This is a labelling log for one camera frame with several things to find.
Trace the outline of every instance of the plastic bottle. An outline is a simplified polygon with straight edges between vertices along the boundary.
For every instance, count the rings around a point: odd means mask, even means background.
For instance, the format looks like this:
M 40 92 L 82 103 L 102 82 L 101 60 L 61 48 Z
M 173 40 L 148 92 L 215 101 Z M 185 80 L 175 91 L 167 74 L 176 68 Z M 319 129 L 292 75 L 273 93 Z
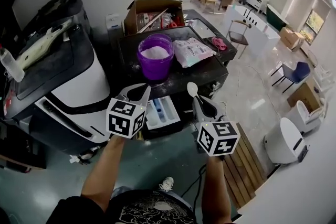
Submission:
M 18 65 L 12 54 L 0 44 L 0 61 L 6 68 L 7 72 L 15 79 L 16 82 L 23 80 L 25 72 Z

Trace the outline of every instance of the blue chair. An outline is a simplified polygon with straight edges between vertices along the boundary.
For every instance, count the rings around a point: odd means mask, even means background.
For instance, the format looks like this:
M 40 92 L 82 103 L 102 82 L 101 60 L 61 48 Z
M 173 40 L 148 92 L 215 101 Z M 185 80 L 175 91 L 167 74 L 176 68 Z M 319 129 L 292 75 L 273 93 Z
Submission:
M 310 74 L 310 68 L 309 65 L 306 62 L 298 62 L 296 65 L 296 69 L 292 70 L 288 66 L 282 64 L 272 75 L 271 77 L 282 67 L 283 70 L 283 76 L 278 79 L 275 83 L 273 83 L 272 87 L 277 84 L 281 79 L 282 83 L 285 79 L 288 79 L 292 82 L 292 84 L 282 93 L 286 92 L 294 83 L 298 84 L 302 80 L 304 80 L 309 74 Z

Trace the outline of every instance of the window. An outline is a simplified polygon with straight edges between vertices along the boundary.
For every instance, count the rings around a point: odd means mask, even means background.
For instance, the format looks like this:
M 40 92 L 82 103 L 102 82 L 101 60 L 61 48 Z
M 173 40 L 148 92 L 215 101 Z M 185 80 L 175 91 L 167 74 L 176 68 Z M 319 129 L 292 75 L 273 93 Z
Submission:
M 310 45 L 321 30 L 323 23 L 324 20 L 312 10 L 300 32 Z

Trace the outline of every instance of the purple container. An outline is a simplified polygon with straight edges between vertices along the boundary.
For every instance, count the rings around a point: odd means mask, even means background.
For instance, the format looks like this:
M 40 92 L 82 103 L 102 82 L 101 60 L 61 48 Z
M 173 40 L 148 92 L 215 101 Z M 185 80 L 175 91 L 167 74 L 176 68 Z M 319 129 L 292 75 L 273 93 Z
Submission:
M 141 54 L 142 51 L 155 46 L 164 48 L 169 56 L 160 59 L 148 59 Z M 140 42 L 138 47 L 138 60 L 140 62 L 143 75 L 149 80 L 163 80 L 168 77 L 169 69 L 174 57 L 174 48 L 171 41 L 163 38 L 147 38 Z
M 172 42 L 172 39 L 165 34 L 153 34 L 153 35 L 150 35 L 147 39 L 152 39 L 152 38 L 162 38 L 162 39 L 169 41 L 170 43 Z

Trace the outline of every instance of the black table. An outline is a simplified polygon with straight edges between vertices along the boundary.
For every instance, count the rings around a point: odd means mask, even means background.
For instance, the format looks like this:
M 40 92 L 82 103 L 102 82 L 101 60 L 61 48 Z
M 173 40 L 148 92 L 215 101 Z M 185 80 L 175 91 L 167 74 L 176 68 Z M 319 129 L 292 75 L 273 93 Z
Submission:
M 216 84 L 216 82 L 224 83 L 228 71 L 217 56 L 209 57 L 189 68 L 182 68 L 174 57 L 170 74 L 165 81 L 148 81 L 142 74 L 136 52 L 142 40 L 156 33 L 165 34 L 172 41 L 188 40 L 192 37 L 202 41 L 190 26 L 149 31 L 121 38 L 118 42 L 118 49 L 123 68 L 123 80 L 126 84 L 148 83 L 152 87 L 150 98 L 155 99 L 186 92 L 188 82 L 194 82 L 199 87 L 207 86 L 209 93 L 213 91 L 209 85 Z
M 209 23 L 201 14 L 199 14 L 194 9 L 186 9 L 183 10 L 184 15 L 187 15 L 186 20 L 192 20 L 192 19 L 199 19 L 203 22 L 203 24 L 206 25 L 213 33 L 215 33 L 216 37 L 221 38 L 223 42 L 227 45 L 227 49 L 224 51 L 220 51 L 220 55 L 218 58 L 220 61 L 227 66 L 228 63 L 233 60 L 237 54 L 237 49 L 231 44 L 230 41 L 228 41 L 222 34 L 219 32 L 211 23 Z M 202 39 L 204 44 L 207 44 L 209 47 L 211 47 L 214 51 L 217 51 L 217 49 L 209 43 L 209 41 L 204 38 Z

